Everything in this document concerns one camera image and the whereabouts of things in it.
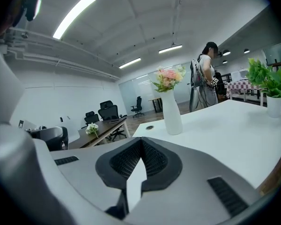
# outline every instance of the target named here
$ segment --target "small flower vase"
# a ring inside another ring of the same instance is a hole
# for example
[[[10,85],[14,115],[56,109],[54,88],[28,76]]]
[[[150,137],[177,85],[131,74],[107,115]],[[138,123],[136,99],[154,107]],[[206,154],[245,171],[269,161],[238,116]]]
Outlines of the small flower vase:
[[[168,134],[180,134],[182,132],[182,121],[174,98],[174,91],[171,89],[166,92],[160,92],[160,96],[163,100],[163,117]]]

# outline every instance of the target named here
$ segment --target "potted plant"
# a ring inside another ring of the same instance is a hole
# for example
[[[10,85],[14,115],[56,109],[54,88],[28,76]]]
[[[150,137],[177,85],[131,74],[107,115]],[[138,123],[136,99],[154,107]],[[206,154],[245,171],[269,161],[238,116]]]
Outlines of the potted plant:
[[[273,71],[272,66],[265,66],[259,60],[249,58],[249,72],[246,77],[253,85],[259,85],[266,92],[267,113],[272,118],[281,115],[281,69]]]
[[[185,67],[180,65],[175,70],[162,69],[156,72],[158,82],[152,82],[160,93],[163,101],[163,117],[168,134],[177,135],[182,132],[182,121],[178,105],[174,98],[174,87],[180,83],[185,76]]]

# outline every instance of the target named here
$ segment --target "table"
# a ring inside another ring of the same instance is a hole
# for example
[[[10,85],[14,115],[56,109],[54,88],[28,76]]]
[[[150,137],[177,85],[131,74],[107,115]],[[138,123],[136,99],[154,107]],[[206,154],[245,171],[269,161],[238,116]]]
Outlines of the table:
[[[96,122],[96,124],[99,126],[98,131],[97,131],[98,137],[95,134],[87,135],[85,133],[86,128],[80,129],[78,131],[80,138],[69,143],[68,148],[77,149],[77,148],[84,148],[87,146],[92,147],[92,146],[95,146],[98,142],[100,142],[102,140],[104,143],[107,143],[105,138],[108,137],[113,131],[117,130],[120,126],[124,127],[126,136],[131,137],[128,127],[127,127],[126,117],[121,118],[118,122],[115,122],[115,123],[110,124],[110,121],[112,121],[112,120]]]
[[[150,99],[150,100],[148,100],[148,102],[152,101],[154,110],[155,110],[155,112],[157,112],[155,102],[154,102],[155,100],[158,103],[159,110],[162,111],[163,110],[163,101],[162,101],[161,97],[156,97],[156,98]]]
[[[232,100],[232,94],[235,93],[237,90],[244,90],[244,101],[245,99],[245,91],[251,90],[262,90],[259,86],[252,85],[248,80],[245,81],[237,81],[237,82],[230,82],[227,84],[227,94],[226,97],[230,97]],[[263,106],[263,92],[260,92],[260,106]]]
[[[183,132],[169,135],[164,120],[140,124],[134,137],[147,136],[200,150],[237,172],[254,188],[281,158],[281,117],[266,108],[227,100],[181,116]]]

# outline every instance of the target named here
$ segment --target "white flower pot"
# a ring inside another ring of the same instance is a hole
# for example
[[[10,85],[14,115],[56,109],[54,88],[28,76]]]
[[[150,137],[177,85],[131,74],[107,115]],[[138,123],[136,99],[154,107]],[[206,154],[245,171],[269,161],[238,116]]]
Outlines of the white flower pot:
[[[173,90],[161,92],[160,96],[163,100],[163,117],[168,134],[180,134],[182,132],[182,121]]]
[[[272,118],[281,116],[281,97],[274,98],[266,96],[267,101],[267,114]]]

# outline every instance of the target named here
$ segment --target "green plant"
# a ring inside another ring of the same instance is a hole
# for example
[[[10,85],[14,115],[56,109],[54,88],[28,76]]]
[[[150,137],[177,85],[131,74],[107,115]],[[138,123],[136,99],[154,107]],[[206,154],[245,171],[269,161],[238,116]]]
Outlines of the green plant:
[[[273,72],[272,66],[265,66],[258,59],[249,58],[249,72],[246,77],[253,85],[259,85],[269,97],[281,98],[281,69]]]

